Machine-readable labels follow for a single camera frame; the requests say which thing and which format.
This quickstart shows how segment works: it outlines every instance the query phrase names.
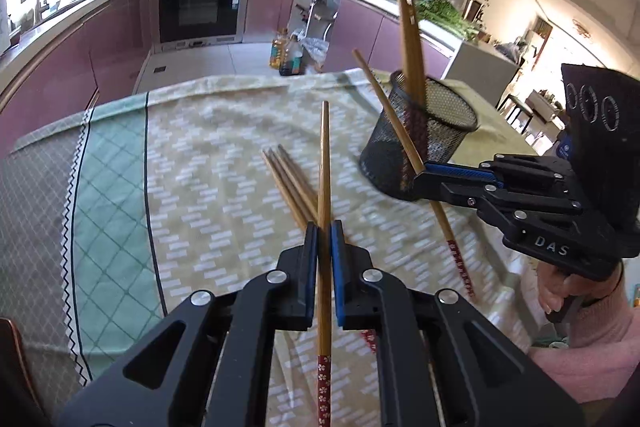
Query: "stool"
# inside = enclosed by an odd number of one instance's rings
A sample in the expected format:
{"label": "stool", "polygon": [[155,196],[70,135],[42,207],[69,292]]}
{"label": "stool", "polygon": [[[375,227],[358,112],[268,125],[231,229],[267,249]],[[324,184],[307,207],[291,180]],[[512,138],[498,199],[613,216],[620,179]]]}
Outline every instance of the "stool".
{"label": "stool", "polygon": [[513,122],[516,121],[516,118],[519,117],[521,112],[527,115],[527,118],[529,120],[527,120],[527,123],[524,124],[524,127],[520,131],[520,134],[524,134],[524,132],[527,130],[527,127],[531,123],[531,120],[533,120],[533,110],[526,103],[521,102],[512,94],[508,94],[507,97],[504,100],[502,100],[502,103],[498,108],[498,112],[502,110],[502,108],[507,102],[513,102],[514,104],[514,107],[509,110],[509,112],[507,113],[507,117],[505,118],[505,120],[509,125],[513,124]]}

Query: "wire mesh basket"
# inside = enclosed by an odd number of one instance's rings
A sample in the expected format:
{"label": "wire mesh basket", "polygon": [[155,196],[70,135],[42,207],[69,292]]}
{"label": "wire mesh basket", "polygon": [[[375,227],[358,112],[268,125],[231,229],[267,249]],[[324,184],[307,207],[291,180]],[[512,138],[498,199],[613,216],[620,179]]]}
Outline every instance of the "wire mesh basket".
{"label": "wire mesh basket", "polygon": [[[396,114],[423,161],[447,162],[466,134],[478,128],[478,116],[464,98],[427,77],[424,107],[404,91],[402,71],[391,75],[389,95]],[[414,169],[384,111],[360,154],[360,170],[375,188],[399,200],[413,201]]]}

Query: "silver screw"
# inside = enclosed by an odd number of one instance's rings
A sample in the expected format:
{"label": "silver screw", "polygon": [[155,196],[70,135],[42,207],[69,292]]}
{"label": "silver screw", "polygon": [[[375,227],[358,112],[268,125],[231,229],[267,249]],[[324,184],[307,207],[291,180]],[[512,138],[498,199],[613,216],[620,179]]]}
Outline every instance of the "silver screw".
{"label": "silver screw", "polygon": [[209,304],[210,300],[211,294],[204,290],[200,290],[191,296],[191,304],[194,306],[204,306],[205,304]]}
{"label": "silver screw", "polygon": [[375,268],[369,268],[368,270],[364,270],[362,272],[362,278],[367,282],[378,282],[382,279],[382,272],[380,270],[376,270]]}
{"label": "silver screw", "polygon": [[287,274],[282,270],[273,270],[267,274],[267,280],[271,284],[279,284],[287,280]]}
{"label": "silver screw", "polygon": [[455,304],[458,302],[458,292],[446,288],[438,292],[438,301],[442,304]]}

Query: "green vegetable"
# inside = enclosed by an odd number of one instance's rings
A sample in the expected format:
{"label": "green vegetable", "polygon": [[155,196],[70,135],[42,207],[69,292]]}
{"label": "green vegetable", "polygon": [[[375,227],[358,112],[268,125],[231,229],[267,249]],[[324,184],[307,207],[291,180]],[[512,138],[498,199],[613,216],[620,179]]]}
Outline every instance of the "green vegetable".
{"label": "green vegetable", "polygon": [[456,7],[447,0],[417,0],[415,13],[419,21],[428,20],[460,39],[470,39],[478,34],[478,30],[465,21]]}

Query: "bundle of chopsticks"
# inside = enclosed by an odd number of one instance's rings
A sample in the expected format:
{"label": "bundle of chopsticks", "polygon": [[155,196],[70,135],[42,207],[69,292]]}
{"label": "bundle of chopsticks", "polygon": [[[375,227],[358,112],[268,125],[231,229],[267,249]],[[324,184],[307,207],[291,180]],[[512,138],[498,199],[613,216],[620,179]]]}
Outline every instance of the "bundle of chopsticks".
{"label": "bundle of chopsticks", "polygon": [[309,221],[316,223],[320,229],[316,285],[318,288],[318,425],[324,427],[331,423],[332,270],[329,252],[331,225],[329,103],[322,102],[318,194],[308,183],[300,167],[281,145],[278,145],[276,150],[263,150],[262,157],[300,229],[304,232]]}
{"label": "bundle of chopsticks", "polygon": [[[420,107],[425,107],[427,100],[427,81],[424,74],[420,29],[418,28],[418,19],[415,14],[414,2],[413,0],[398,0],[398,8],[400,12],[404,91],[411,97],[413,102],[417,103]],[[385,92],[380,87],[380,84],[367,66],[366,60],[364,60],[358,50],[353,51],[353,56],[356,58],[358,65],[364,71],[367,80],[369,80],[376,91],[376,95],[385,110],[386,117],[389,119],[394,131],[396,131],[411,167],[415,171],[415,174],[420,174],[424,171],[424,163],[420,158],[420,154],[415,148],[410,135],[414,136],[414,139],[417,140],[428,140],[428,129],[412,128],[413,122],[411,115],[409,114],[406,118],[407,126],[409,127],[409,132],[407,132],[398,115],[396,115],[389,99],[386,97]],[[469,297],[469,300],[476,301],[476,292],[474,291],[471,277],[469,277],[468,270],[466,269],[465,261],[460,253],[460,247],[458,247],[458,242],[456,241],[451,225],[449,224],[447,214],[439,201],[431,201],[431,208],[433,209],[440,228],[442,229],[449,251],[453,256],[456,267],[458,268],[458,273],[465,285],[466,294]]]}

